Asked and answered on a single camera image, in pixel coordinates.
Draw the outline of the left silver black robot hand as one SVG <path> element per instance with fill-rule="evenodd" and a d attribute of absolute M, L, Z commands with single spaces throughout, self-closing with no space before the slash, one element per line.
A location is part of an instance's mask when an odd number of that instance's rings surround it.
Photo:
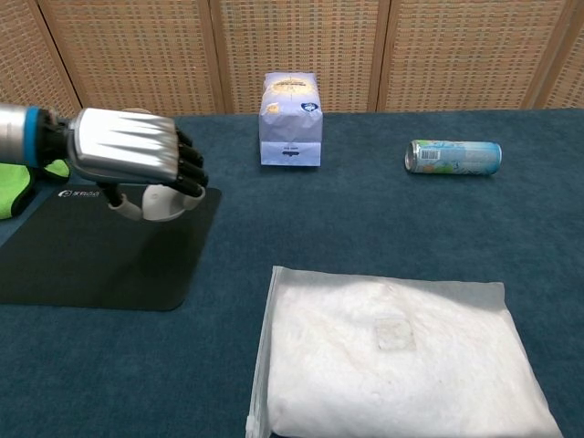
<path fill-rule="evenodd" d="M 67 160 L 127 219 L 169 222 L 206 195 L 203 155 L 170 118 L 86 108 L 71 120 L 49 115 L 37 126 L 37 160 Z"/>

